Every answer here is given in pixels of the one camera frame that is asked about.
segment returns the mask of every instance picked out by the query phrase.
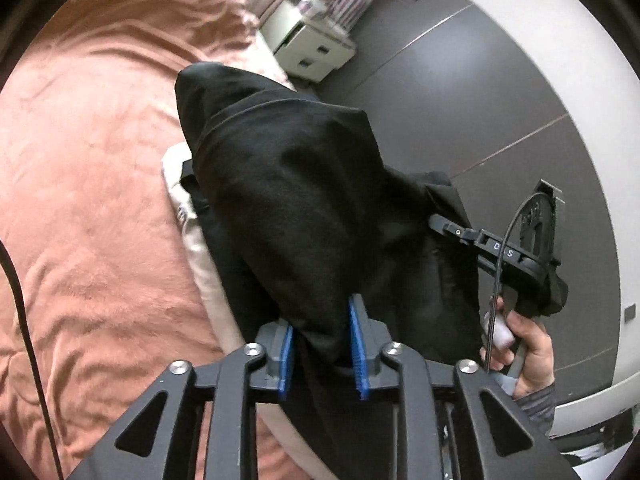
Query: cable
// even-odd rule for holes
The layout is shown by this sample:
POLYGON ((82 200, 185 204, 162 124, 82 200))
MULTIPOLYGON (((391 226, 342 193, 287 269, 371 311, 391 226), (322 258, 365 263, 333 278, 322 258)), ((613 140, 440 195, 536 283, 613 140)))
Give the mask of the cable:
POLYGON ((520 215, 524 211, 524 208, 526 208, 529 202, 531 202, 534 198, 539 196, 543 196, 547 200, 549 200, 549 202, 551 203, 551 206, 553 207, 553 202, 551 200, 551 197, 548 194, 542 191, 538 191, 530 195, 518 206, 518 209, 516 210, 516 214, 513 216, 513 219, 511 219, 509 227, 507 227, 507 231, 505 232, 504 237, 502 238, 502 243, 500 244, 500 250, 498 251, 498 259, 495 262, 494 293, 491 296, 491 306, 489 309, 489 325, 488 325, 488 331, 486 335, 487 348, 486 348, 486 354, 484 356, 484 371, 487 373, 489 373, 489 369, 491 365, 491 354, 494 348, 495 316, 497 315, 497 312, 498 312, 498 295, 500 294, 500 277, 502 274, 502 262, 504 261, 504 250, 507 247, 507 242, 509 241, 511 232, 515 227, 516 222, 518 221, 518 218, 520 218, 520 215))
POLYGON ((58 447, 56 446, 56 438, 53 434, 53 425, 51 424, 51 418, 49 416, 49 410, 47 409, 47 401, 44 397, 44 389, 42 387, 42 380, 40 379, 40 372, 38 371, 38 362, 36 360, 36 352, 33 349, 33 343, 31 342, 31 336, 29 335, 29 326, 27 325, 27 313, 24 306, 24 296, 22 295, 22 287, 20 286, 20 279, 18 273, 15 270, 14 263, 9 256, 6 247, 0 240, 0 265, 2 270, 9 281, 9 286, 14 294, 15 310, 18 313, 18 324, 20 325, 20 333, 22 334, 22 340, 24 341, 24 347, 29 357, 29 363, 31 364, 31 372, 33 373, 33 381, 36 384, 36 391, 38 392, 38 401, 40 402, 40 408, 42 409, 42 416, 44 417, 44 424, 47 428, 47 435, 49 436, 49 443, 51 444, 51 452, 53 453, 53 462, 56 465, 56 473, 58 474, 58 480, 65 480, 65 476, 62 473, 62 466, 60 464, 60 455, 58 454, 58 447))

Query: black garment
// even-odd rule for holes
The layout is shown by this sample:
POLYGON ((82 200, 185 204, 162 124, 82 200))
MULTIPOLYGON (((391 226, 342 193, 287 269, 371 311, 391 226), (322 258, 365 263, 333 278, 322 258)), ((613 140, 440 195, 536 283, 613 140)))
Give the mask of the black garment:
POLYGON ((390 407, 360 403, 335 372, 350 361, 348 298, 426 358, 476 358, 476 258, 427 225, 468 225, 456 190, 385 168, 361 110, 215 63, 175 90, 193 154, 182 182, 243 336, 269 316, 298 329, 287 415, 341 480, 388 478, 390 407))

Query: white nightstand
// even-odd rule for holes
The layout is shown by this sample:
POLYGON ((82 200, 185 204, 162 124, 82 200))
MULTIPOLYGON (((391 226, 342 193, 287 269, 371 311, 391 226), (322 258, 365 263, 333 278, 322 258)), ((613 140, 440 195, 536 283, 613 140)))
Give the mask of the white nightstand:
POLYGON ((285 0, 260 29, 285 72, 320 82, 356 53, 348 37, 340 37, 326 22, 310 20, 285 0))

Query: silver screw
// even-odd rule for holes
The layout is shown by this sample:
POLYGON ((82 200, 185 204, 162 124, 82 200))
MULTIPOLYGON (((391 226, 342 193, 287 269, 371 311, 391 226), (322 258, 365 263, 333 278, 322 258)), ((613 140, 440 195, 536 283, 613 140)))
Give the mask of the silver screw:
POLYGON ((478 371, 478 363, 471 359, 462 359, 458 363, 458 368, 463 374, 475 374, 478 371))
POLYGON ((247 343, 244 345, 244 353, 253 357, 262 353, 262 345, 258 343, 247 343))
POLYGON ((399 355, 402 353, 402 343, 387 343, 384 347, 385 354, 399 355))
POLYGON ((187 361, 174 361, 169 365, 169 371, 175 375, 182 375, 189 370, 189 366, 187 361))

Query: bed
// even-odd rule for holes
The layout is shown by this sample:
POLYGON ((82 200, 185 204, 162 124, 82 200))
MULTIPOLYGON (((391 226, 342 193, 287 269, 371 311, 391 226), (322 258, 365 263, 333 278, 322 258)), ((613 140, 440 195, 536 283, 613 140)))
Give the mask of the bed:
MULTIPOLYGON (((249 4, 69 0, 0 94, 0 237, 22 281, 65 475, 170 362, 205 364, 242 343, 222 290, 203 295, 161 159, 184 140, 173 85, 189 64, 289 85, 249 4)), ((54 478, 4 284, 0 417, 36 476, 54 478)), ((258 421, 261 479, 309 478, 304 443, 284 424, 287 451, 258 421)), ((314 478, 332 478, 306 457, 314 478)))

